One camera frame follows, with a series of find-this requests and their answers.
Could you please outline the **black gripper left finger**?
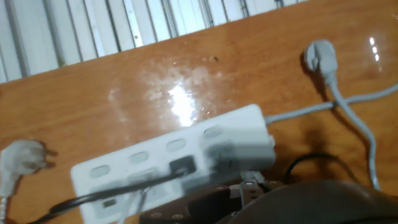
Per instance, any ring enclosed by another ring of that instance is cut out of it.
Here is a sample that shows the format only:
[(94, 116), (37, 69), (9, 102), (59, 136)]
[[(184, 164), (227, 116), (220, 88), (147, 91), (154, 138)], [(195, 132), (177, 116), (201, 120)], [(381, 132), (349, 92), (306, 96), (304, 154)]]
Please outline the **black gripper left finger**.
[(259, 171), (241, 173), (236, 185), (217, 185), (153, 208), (139, 215), (140, 224), (227, 223), (245, 206), (282, 186)]

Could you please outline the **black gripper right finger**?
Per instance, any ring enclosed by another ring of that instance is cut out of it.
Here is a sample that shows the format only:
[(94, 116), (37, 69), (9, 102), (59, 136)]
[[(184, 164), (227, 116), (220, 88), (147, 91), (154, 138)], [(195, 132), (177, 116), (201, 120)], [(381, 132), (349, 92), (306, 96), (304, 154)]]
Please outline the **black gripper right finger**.
[(223, 223), (397, 223), (397, 197), (354, 182), (245, 181), (241, 209)]

